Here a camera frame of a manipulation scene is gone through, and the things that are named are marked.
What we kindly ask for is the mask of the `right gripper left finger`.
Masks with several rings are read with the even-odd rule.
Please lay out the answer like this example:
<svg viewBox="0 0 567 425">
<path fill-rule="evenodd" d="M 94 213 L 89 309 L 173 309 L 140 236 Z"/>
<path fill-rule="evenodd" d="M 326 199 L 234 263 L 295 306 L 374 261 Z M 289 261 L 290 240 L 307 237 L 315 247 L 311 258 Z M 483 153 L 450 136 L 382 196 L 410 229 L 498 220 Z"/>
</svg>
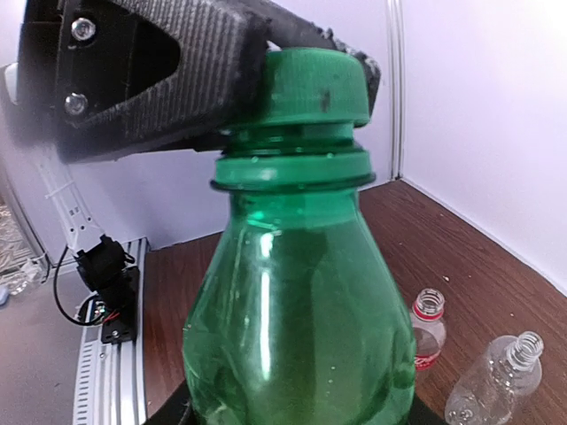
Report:
<svg viewBox="0 0 567 425">
<path fill-rule="evenodd" d="M 194 425 L 195 414 L 190 404 L 186 382 L 178 386 L 164 405 L 144 425 Z"/>
</svg>

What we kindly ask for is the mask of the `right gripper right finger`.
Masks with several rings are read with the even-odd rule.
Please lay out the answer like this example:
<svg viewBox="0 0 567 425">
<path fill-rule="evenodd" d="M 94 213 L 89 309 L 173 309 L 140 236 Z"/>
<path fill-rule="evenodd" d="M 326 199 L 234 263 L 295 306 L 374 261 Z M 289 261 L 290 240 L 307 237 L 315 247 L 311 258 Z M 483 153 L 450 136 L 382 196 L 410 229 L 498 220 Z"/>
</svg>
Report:
<svg viewBox="0 0 567 425">
<path fill-rule="evenodd" d="M 415 396 L 409 413 L 409 425 L 447 425 L 447 423 Z"/>
</svg>

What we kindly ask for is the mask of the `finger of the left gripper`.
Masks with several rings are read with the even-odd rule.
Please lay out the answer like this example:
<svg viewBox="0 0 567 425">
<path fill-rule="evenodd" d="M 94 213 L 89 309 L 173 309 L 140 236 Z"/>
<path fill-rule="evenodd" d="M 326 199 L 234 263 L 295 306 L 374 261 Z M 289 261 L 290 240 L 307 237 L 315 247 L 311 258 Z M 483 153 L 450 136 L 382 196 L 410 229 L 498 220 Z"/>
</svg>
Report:
<svg viewBox="0 0 567 425">
<path fill-rule="evenodd" d="M 249 105 L 268 21 L 233 1 L 58 1 L 55 89 L 86 105 L 55 112 L 66 163 L 159 150 Z"/>
<path fill-rule="evenodd" d="M 364 71 L 372 114 L 382 76 L 375 59 L 341 41 L 331 28 L 318 27 L 272 1 L 265 2 L 265 13 L 270 21 L 271 41 L 278 47 L 335 50 L 357 59 Z"/>
</svg>

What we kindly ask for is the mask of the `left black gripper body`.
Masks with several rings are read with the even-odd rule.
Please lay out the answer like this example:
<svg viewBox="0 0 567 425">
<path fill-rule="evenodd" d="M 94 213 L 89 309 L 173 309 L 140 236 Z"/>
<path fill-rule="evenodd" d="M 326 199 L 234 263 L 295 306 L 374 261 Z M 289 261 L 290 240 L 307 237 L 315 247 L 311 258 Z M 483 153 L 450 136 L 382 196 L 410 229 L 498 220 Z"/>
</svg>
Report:
<svg viewBox="0 0 567 425">
<path fill-rule="evenodd" d="M 133 15 L 112 1 L 29 1 L 20 31 L 18 96 L 35 130 L 85 151 L 115 126 L 88 120 L 130 95 Z"/>
</svg>

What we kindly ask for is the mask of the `green bottle cap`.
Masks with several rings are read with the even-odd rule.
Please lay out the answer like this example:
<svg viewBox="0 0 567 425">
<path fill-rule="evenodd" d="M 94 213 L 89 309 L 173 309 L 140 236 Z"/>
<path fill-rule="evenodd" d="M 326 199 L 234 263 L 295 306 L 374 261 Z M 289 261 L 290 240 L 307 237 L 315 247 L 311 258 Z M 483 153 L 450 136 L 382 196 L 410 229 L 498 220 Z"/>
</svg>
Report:
<svg viewBox="0 0 567 425">
<path fill-rule="evenodd" d="M 369 95 L 361 63 L 334 50 L 269 52 L 252 121 L 262 126 L 367 125 Z"/>
</svg>

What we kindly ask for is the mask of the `red label cola bottle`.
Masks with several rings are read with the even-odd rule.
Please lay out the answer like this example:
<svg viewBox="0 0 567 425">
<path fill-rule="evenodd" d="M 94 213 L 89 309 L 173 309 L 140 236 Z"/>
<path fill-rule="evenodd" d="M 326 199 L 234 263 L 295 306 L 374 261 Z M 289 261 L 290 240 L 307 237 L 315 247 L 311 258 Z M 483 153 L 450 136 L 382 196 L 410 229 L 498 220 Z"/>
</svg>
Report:
<svg viewBox="0 0 567 425">
<path fill-rule="evenodd" d="M 431 368 L 438 359 L 447 338 L 444 322 L 445 298 L 439 290 L 423 289 L 410 309 L 416 338 L 417 372 Z"/>
</svg>

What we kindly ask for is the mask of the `clear wide plastic bottle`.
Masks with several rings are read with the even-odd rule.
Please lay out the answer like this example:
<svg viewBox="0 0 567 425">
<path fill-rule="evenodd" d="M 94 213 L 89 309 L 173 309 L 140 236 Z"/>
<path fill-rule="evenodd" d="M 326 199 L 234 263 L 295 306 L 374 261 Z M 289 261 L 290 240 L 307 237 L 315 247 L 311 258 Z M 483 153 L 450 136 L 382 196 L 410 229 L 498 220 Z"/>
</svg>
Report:
<svg viewBox="0 0 567 425">
<path fill-rule="evenodd" d="M 540 385 L 543 351 L 543 339 L 533 331 L 495 338 L 453 387 L 446 423 L 509 423 Z"/>
</svg>

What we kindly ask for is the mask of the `green plastic bottle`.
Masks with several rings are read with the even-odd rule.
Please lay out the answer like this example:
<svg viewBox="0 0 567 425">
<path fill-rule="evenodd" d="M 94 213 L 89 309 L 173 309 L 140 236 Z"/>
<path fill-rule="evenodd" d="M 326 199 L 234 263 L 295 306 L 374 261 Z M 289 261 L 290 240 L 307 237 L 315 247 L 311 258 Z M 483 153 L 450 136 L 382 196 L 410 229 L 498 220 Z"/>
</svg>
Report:
<svg viewBox="0 0 567 425">
<path fill-rule="evenodd" d="M 225 228 L 183 329 L 201 424 L 403 424 L 408 309 L 361 214 L 374 178 L 349 124 L 233 135 Z"/>
</svg>

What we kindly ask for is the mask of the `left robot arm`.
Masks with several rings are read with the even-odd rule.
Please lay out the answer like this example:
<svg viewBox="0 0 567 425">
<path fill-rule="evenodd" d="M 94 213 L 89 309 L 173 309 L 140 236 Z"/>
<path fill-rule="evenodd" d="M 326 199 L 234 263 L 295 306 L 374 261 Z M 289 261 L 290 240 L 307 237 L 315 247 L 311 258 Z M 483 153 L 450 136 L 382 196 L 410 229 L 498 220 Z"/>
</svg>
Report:
<svg viewBox="0 0 567 425">
<path fill-rule="evenodd" d="M 220 151 L 211 184 L 231 195 L 355 188 L 375 177 L 353 130 L 380 80 L 367 53 L 271 1 L 29 1 L 1 98 L 96 286 L 126 259 L 70 165 Z"/>
</svg>

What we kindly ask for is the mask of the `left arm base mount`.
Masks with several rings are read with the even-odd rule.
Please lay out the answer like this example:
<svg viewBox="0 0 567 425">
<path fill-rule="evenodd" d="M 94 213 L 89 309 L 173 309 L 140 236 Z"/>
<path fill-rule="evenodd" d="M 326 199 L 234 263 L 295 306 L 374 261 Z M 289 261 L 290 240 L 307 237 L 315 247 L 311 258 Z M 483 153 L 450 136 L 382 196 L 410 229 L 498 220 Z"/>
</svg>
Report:
<svg viewBox="0 0 567 425">
<path fill-rule="evenodd" d="M 135 341 L 138 320 L 140 270 L 136 259 L 109 236 L 89 251 L 80 251 L 75 260 L 86 286 L 100 296 L 110 314 L 103 319 L 101 342 L 119 344 Z"/>
</svg>

